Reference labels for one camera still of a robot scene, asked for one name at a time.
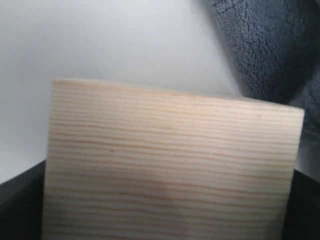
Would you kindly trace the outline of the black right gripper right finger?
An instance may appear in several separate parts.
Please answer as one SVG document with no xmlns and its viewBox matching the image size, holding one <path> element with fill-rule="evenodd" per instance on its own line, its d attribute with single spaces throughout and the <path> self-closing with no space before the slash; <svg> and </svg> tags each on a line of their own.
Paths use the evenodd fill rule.
<svg viewBox="0 0 320 240">
<path fill-rule="evenodd" d="M 295 170 L 282 228 L 283 240 L 320 240 L 320 183 Z"/>
</svg>

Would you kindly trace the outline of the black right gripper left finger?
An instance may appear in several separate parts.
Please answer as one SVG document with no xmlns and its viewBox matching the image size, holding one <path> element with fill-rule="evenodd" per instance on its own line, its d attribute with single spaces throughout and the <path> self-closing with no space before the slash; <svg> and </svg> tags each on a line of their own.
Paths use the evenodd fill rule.
<svg viewBox="0 0 320 240">
<path fill-rule="evenodd" d="M 0 184 L 0 238 L 40 240 L 46 161 Z"/>
</svg>

